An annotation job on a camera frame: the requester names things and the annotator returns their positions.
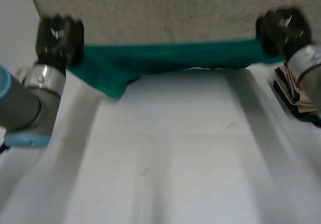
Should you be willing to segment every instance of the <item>teal fabric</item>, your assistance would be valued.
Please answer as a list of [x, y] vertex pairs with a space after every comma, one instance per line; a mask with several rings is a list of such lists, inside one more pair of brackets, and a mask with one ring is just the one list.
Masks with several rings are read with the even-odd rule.
[[68, 70], [110, 97], [121, 97], [126, 87], [144, 75], [191, 67], [246, 68], [253, 63], [282, 61], [264, 55], [259, 39], [227, 42], [85, 46], [84, 60]]

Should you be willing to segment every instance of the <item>cable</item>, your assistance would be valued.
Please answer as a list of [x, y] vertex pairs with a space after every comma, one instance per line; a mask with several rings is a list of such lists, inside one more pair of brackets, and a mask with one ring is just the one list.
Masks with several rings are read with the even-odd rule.
[[3, 143], [1, 146], [0, 146], [0, 154], [2, 154], [4, 151], [7, 151], [9, 150], [10, 147], [6, 146], [5, 143]]

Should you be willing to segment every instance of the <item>white table surface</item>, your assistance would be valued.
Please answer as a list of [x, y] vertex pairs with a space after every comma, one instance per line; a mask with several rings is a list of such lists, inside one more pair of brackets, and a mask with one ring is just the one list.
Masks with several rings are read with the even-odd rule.
[[[32, 0], [0, 12], [1, 64], [31, 65]], [[0, 157], [0, 223], [319, 223], [321, 131], [272, 71], [146, 77], [118, 102], [68, 73], [49, 147]]]

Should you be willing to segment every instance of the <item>gray robot arm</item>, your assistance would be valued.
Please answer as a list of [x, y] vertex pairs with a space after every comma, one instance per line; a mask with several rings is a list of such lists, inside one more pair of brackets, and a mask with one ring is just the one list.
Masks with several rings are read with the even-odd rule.
[[321, 46], [308, 45], [288, 61], [289, 69], [315, 107], [321, 111]]
[[82, 61], [83, 26], [70, 17], [42, 18], [38, 61], [23, 84], [0, 66], [0, 126], [7, 147], [48, 145], [66, 80], [66, 66]]
[[34, 65], [24, 85], [7, 76], [7, 89], [0, 99], [0, 126], [6, 128], [8, 147], [45, 147], [48, 145], [59, 108], [66, 77], [48, 65]]

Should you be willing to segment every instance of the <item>robotic arm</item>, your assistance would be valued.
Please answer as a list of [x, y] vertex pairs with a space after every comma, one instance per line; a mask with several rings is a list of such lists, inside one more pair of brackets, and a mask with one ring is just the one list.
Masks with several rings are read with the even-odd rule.
[[321, 111], [321, 45], [312, 42], [312, 33], [303, 13], [296, 8], [268, 11], [256, 21], [266, 54], [282, 54], [292, 76]]
[[43, 18], [38, 61], [23, 84], [0, 66], [0, 126], [7, 147], [48, 145], [66, 80], [66, 66], [82, 60], [83, 26], [71, 18]]

